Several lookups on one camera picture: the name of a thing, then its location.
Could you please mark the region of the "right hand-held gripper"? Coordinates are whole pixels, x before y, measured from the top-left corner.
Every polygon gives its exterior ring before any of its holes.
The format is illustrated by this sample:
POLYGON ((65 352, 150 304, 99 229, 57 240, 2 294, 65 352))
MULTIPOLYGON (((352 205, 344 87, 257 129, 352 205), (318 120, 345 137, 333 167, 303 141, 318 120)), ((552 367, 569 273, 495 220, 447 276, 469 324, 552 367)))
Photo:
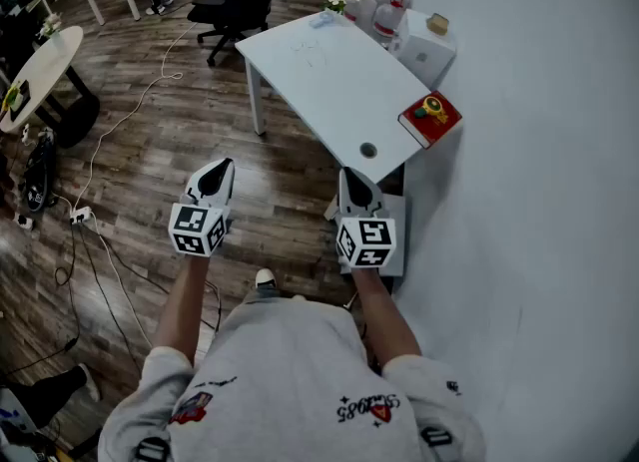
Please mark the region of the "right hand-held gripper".
POLYGON ((338 262, 346 268, 385 267, 396 250, 396 223, 382 207, 379 186, 359 170, 343 167, 337 204, 341 213, 334 217, 338 262))

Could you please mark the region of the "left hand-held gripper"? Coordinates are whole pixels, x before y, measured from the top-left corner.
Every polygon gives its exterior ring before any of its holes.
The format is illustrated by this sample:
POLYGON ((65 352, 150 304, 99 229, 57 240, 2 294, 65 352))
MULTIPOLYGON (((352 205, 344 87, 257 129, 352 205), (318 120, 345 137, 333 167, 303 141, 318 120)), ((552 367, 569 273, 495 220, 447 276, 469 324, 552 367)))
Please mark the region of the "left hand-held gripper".
POLYGON ((211 256, 228 232, 235 163, 223 158, 192 174, 185 193, 173 203, 168 227, 178 253, 211 256))

